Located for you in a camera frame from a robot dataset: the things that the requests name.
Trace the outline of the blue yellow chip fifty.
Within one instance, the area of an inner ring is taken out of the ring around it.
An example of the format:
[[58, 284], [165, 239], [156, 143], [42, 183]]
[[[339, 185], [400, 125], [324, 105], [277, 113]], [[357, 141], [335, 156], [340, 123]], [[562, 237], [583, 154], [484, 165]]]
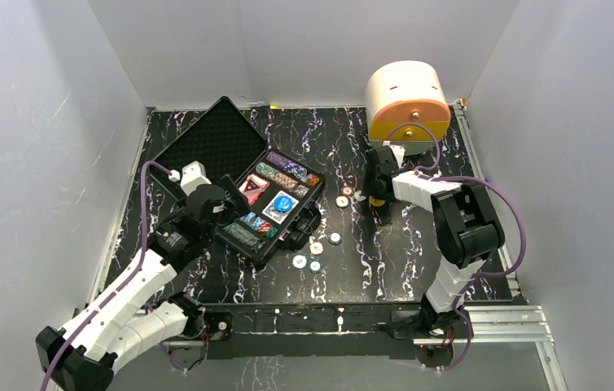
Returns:
[[341, 235], [337, 232], [332, 232], [328, 239], [331, 244], [340, 244], [342, 241]]

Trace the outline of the blue playing card deck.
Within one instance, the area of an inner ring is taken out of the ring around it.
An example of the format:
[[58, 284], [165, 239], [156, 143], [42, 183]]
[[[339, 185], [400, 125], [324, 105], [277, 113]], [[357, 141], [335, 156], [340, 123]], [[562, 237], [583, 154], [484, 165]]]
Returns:
[[[289, 213], [278, 213], [273, 206], [273, 201], [275, 200], [275, 197], [279, 194], [284, 194], [284, 195], [288, 195], [291, 198], [294, 199], [295, 204], [292, 208], [292, 210]], [[282, 225], [284, 223], [284, 221], [287, 219], [287, 217], [290, 215], [290, 213], [299, 205], [300, 201], [289, 195], [288, 193], [286, 193], [285, 191], [279, 191], [274, 198], [266, 205], [266, 207], [262, 210], [262, 214], [264, 216], [266, 216], [267, 218], [269, 218], [270, 220], [272, 220], [273, 222], [275, 222], [278, 225]]]

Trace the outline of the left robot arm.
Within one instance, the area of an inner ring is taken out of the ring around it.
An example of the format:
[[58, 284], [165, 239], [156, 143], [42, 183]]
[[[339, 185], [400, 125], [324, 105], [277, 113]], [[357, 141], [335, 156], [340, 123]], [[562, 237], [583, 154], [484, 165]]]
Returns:
[[204, 307], [183, 292], [137, 313], [214, 241], [219, 228], [247, 213], [248, 200], [229, 175], [206, 178], [183, 206], [143, 237], [134, 261], [86, 309], [63, 326], [45, 327], [36, 337], [50, 382], [63, 390], [105, 390], [128, 362], [171, 337], [197, 339], [208, 329]]

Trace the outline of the red white poker chip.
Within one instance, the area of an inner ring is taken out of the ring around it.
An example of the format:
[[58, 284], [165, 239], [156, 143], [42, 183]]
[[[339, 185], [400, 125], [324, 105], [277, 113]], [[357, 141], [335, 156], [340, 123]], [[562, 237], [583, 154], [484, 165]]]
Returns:
[[340, 191], [341, 195], [346, 197], [350, 197], [354, 194], [354, 189], [349, 185], [342, 186]]

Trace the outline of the white blue poker chip five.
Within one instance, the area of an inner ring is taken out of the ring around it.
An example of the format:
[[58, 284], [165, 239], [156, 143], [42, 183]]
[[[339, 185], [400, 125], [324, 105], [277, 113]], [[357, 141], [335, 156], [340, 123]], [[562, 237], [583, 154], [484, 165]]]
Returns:
[[361, 192], [361, 191], [357, 191], [354, 195], [353, 198], [357, 201], [357, 202], [363, 202], [367, 200], [367, 197]]

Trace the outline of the white poker chip one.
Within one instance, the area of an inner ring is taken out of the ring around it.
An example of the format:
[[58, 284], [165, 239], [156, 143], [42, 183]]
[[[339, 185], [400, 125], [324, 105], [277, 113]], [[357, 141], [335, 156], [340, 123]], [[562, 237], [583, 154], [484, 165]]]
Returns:
[[336, 206], [340, 209], [347, 208], [349, 206], [349, 198], [344, 195], [339, 195], [336, 197]]

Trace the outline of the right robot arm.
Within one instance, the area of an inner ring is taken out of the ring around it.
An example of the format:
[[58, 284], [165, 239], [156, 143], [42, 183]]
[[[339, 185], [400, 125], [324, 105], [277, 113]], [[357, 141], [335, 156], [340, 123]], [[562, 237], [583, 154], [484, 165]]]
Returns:
[[403, 169], [390, 146], [366, 154], [364, 192], [384, 203], [402, 201], [433, 217], [441, 260], [418, 310], [396, 310], [381, 328], [396, 339], [440, 337], [464, 314], [466, 290], [505, 243], [487, 186], [478, 178], [444, 181]]

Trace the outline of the red white chip hundred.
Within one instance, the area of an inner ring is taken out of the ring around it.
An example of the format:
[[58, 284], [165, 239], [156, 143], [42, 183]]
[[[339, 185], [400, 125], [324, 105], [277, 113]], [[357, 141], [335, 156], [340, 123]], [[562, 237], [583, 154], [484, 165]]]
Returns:
[[313, 256], [321, 255], [323, 253], [323, 245], [322, 243], [319, 243], [319, 242], [313, 242], [309, 246], [309, 250]]

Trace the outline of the light blue chip ten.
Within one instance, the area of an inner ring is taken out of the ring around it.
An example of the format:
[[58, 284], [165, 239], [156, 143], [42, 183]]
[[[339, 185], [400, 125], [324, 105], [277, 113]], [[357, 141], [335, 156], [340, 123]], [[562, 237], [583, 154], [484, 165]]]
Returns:
[[292, 266], [298, 270], [304, 269], [308, 265], [308, 259], [302, 254], [296, 254], [292, 258]]

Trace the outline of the red playing card deck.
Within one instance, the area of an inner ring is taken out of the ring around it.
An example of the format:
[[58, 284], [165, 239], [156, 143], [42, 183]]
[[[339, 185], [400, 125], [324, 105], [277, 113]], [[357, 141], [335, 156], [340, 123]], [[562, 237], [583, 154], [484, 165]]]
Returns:
[[248, 204], [253, 205], [266, 191], [269, 184], [270, 182], [261, 176], [249, 174], [239, 186], [239, 191], [247, 198]]

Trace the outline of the yellow dealer button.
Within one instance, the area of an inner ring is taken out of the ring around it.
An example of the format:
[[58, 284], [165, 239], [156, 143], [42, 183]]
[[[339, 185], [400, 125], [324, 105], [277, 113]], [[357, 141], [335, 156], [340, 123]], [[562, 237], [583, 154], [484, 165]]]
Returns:
[[372, 196], [370, 196], [368, 200], [369, 200], [370, 205], [374, 207], [381, 207], [385, 204], [384, 200], [379, 200]]

